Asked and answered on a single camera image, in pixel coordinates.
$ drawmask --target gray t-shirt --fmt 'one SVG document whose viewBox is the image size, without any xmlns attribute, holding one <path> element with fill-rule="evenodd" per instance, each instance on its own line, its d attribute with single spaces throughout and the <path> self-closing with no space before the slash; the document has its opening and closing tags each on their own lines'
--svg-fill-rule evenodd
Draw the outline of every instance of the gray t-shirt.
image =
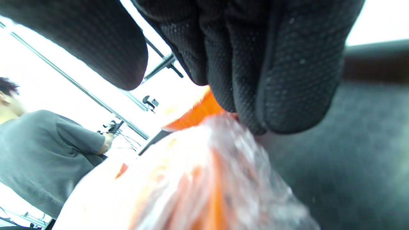
<svg viewBox="0 0 409 230">
<path fill-rule="evenodd" d="M 57 218 L 76 184 L 103 160 L 104 136 L 39 110 L 0 125 L 0 182 Z"/>
</svg>

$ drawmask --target short sleeve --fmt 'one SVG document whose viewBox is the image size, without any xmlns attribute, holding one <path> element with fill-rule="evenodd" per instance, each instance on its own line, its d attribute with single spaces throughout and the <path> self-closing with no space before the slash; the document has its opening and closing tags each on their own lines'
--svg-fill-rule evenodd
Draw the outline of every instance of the short sleeve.
<svg viewBox="0 0 409 230">
<path fill-rule="evenodd" d="M 56 126 L 63 141 L 83 154 L 97 154 L 105 142 L 103 135 L 62 116 L 56 117 Z"/>
</svg>

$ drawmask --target clear plastic wrap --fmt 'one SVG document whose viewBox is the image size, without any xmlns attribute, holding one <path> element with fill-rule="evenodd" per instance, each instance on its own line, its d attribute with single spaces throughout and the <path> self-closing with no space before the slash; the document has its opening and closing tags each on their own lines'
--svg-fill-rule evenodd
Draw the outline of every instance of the clear plastic wrap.
<svg viewBox="0 0 409 230">
<path fill-rule="evenodd" d="M 173 133 L 138 159 L 136 230 L 317 230 L 308 209 L 233 117 Z"/>
</svg>

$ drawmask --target black glove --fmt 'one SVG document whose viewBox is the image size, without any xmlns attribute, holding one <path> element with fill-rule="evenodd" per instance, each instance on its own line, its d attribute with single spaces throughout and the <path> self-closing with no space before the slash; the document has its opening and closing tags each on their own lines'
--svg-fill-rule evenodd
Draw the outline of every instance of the black glove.
<svg viewBox="0 0 409 230">
<path fill-rule="evenodd" d="M 325 116 L 364 0 L 134 0 L 190 78 L 255 134 Z"/>
<path fill-rule="evenodd" d="M 133 2 L 189 77 L 209 84 L 225 110 L 238 112 L 242 123 L 262 134 L 300 132 L 323 119 L 364 0 Z M 129 90 L 143 76 L 146 45 L 123 11 L 113 0 L 0 1 L 0 14 Z"/>
</svg>

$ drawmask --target dark hair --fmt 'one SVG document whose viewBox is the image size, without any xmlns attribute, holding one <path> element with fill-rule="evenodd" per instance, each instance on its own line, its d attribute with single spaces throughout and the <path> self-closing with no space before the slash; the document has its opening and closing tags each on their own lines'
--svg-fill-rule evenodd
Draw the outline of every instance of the dark hair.
<svg viewBox="0 0 409 230">
<path fill-rule="evenodd" d="M 18 88 L 19 85 L 10 81 L 10 79 L 6 77 L 0 77 L 0 91 L 2 91 L 4 94 L 11 96 L 11 91 L 18 94 Z"/>
</svg>

